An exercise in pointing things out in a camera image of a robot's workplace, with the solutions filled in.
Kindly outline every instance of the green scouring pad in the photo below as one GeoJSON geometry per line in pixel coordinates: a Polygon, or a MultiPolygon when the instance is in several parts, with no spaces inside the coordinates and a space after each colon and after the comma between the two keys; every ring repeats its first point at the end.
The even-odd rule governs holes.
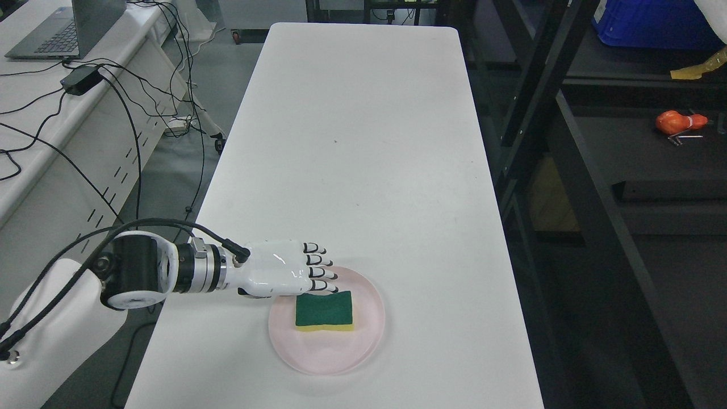
{"type": "Polygon", "coordinates": [[[295,327],[301,331],[352,331],[351,292],[301,294],[295,300],[295,327]]]}

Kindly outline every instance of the laptop keyboard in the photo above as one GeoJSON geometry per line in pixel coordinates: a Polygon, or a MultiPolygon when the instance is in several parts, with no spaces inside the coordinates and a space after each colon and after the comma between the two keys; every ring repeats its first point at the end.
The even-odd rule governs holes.
{"type": "Polygon", "coordinates": [[[58,31],[51,39],[44,41],[36,52],[70,52],[79,46],[76,35],[76,21],[73,20],[68,27],[58,31]]]}

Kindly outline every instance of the caster wheel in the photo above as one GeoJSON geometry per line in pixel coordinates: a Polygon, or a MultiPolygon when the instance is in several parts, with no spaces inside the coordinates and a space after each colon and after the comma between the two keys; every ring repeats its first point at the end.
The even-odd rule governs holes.
{"type": "Polygon", "coordinates": [[[214,149],[217,151],[218,155],[222,155],[222,150],[225,148],[225,140],[224,139],[216,139],[214,140],[214,149]]]}

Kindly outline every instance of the yellow sponge layer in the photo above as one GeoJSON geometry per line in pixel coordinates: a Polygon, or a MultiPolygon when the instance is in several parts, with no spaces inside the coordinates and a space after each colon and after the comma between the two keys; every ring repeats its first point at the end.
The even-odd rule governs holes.
{"type": "Polygon", "coordinates": [[[297,330],[302,331],[304,333],[310,333],[313,331],[353,331],[353,324],[347,324],[347,325],[330,325],[330,324],[322,324],[322,325],[306,325],[304,327],[295,327],[297,330]]]}

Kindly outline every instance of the robot finger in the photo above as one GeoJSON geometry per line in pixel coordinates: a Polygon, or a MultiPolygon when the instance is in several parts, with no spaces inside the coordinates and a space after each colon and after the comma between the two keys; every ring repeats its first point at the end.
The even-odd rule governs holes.
{"type": "Polygon", "coordinates": [[[316,243],[303,243],[303,252],[305,254],[308,254],[308,253],[326,254],[326,249],[317,245],[316,243]]]}
{"type": "Polygon", "coordinates": [[[309,266],[333,266],[333,261],[319,254],[306,254],[305,257],[308,258],[306,264],[309,266]]]}
{"type": "Polygon", "coordinates": [[[332,271],[328,271],[324,269],[323,267],[308,267],[310,269],[310,274],[308,275],[310,278],[327,278],[327,279],[336,279],[338,278],[338,274],[335,274],[332,271]]]}
{"type": "Polygon", "coordinates": [[[322,279],[312,279],[313,284],[310,287],[310,291],[329,291],[330,293],[338,293],[338,287],[335,285],[323,281],[322,279]]]}

